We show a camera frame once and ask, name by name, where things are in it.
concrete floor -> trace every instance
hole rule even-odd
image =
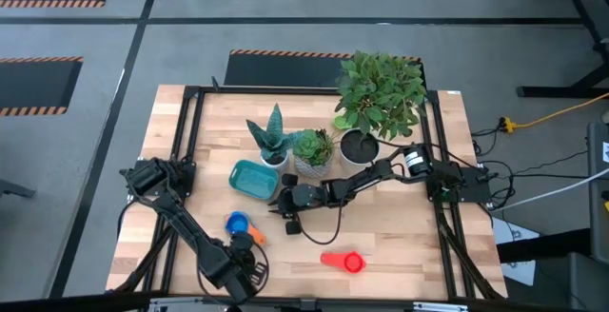
[[[108,0],[99,10],[0,9],[0,20],[3,16],[136,17],[144,1]],[[594,17],[609,16],[601,0],[584,3]],[[227,16],[575,17],[577,13],[570,0],[155,0],[151,15]],[[595,21],[609,35],[606,17]],[[0,241],[6,244],[0,250],[0,301],[48,293],[134,31],[135,26],[0,26],[0,57],[85,56],[66,115],[0,119],[0,177],[39,191],[33,200],[11,196],[0,200]],[[591,45],[582,27],[148,26],[66,295],[104,290],[116,220],[126,198],[118,169],[132,166],[139,154],[157,86],[210,85],[211,75],[222,80],[231,49],[361,49],[420,56],[429,88],[461,90],[470,127],[478,130],[494,126],[502,115],[524,123],[579,103],[521,99],[515,87],[573,83],[600,64]],[[511,136],[500,135],[495,150],[484,159],[520,169],[584,150],[586,125],[606,109],[607,104],[600,102]],[[482,147],[488,141],[481,140]],[[545,172],[586,175],[586,168],[585,157],[578,157]],[[521,179],[514,201],[566,184],[557,179]],[[586,227],[587,191],[573,190],[505,215],[545,234]]]

wooden table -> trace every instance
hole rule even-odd
[[[183,91],[183,86],[159,86],[141,156],[168,158]],[[439,96],[449,150],[473,164],[476,158],[461,94],[441,91]],[[187,210],[211,237],[225,242],[228,236],[224,232],[224,216],[234,210],[249,214],[267,238],[265,252],[270,261],[270,278],[260,293],[262,297],[445,300],[438,231],[424,184],[383,182],[361,192],[343,209],[341,233],[327,246],[313,244],[303,235],[285,235],[285,221],[268,213],[266,203],[228,185],[228,175],[237,161],[260,162],[260,150],[247,130],[246,118],[265,127],[274,104],[279,103],[285,132],[317,127],[335,130],[331,122],[338,99],[338,96],[317,95],[207,94],[196,145],[195,187],[187,198]],[[432,139],[437,143],[431,107],[427,107],[427,111]],[[394,142],[422,142],[421,128],[416,127],[408,139],[396,138]],[[392,151],[393,148],[382,146],[380,157]],[[290,172],[294,172],[293,161]],[[339,156],[334,156],[328,178],[350,174],[341,168]],[[327,240],[334,233],[337,213],[338,209],[328,208],[304,212],[301,214],[304,229],[318,240]],[[470,257],[495,289],[506,296],[488,216],[474,204],[461,204],[461,215]],[[142,260],[150,247],[155,221],[156,214],[142,205],[134,205],[127,212],[108,288],[122,283]],[[368,266],[362,273],[346,274],[320,263],[322,252],[344,250],[358,250],[363,254]],[[161,253],[153,288],[160,286],[164,258],[165,254]],[[459,262],[454,254],[452,258],[458,292],[464,295]],[[206,283],[206,288],[212,294],[226,294],[224,289],[217,291],[210,283]],[[170,293],[202,294],[195,277],[194,252],[182,240],[176,251]]]

yellow cable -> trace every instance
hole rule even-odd
[[[599,97],[597,97],[597,98],[595,98],[595,99],[589,100],[589,101],[587,101],[587,102],[585,102],[585,103],[581,103],[581,104],[576,105],[576,106],[574,106],[574,107],[569,107],[569,108],[566,108],[566,109],[560,110],[560,111],[558,111],[558,112],[554,112],[554,113],[552,113],[551,115],[547,115],[547,116],[545,116],[545,117],[539,118],[538,120],[535,120],[535,121],[533,121],[533,122],[531,122],[531,123],[527,123],[527,124],[524,124],[524,125],[514,124],[514,125],[513,125],[513,128],[532,127],[532,126],[534,126],[535,124],[541,123],[541,122],[543,122],[543,121],[547,121],[547,120],[549,120],[550,118],[552,118],[552,117],[556,117],[556,116],[561,115],[561,114],[563,114],[563,113],[565,113],[565,112],[569,112],[569,111],[572,111],[572,110],[574,110],[574,109],[576,109],[576,108],[585,107],[585,106],[587,106],[587,105],[590,105],[590,104],[592,104],[592,103],[594,103],[594,102],[596,102],[596,101],[598,101],[598,100],[601,100],[602,98],[607,97],[607,96],[609,96],[609,93],[605,93],[605,94],[603,94],[603,95],[601,95],[601,96],[599,96]]]

yellow plug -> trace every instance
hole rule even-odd
[[[517,128],[518,126],[516,125],[516,123],[510,121],[509,117],[503,117],[502,127],[503,127],[502,131],[507,132],[507,133],[513,133],[514,129]]]

black table leg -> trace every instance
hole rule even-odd
[[[584,228],[531,240],[498,244],[497,250],[501,263],[557,258],[566,256],[570,252],[589,256],[590,229]]]
[[[36,191],[0,179],[0,195],[2,194],[15,194],[21,197],[31,198],[36,194]]]

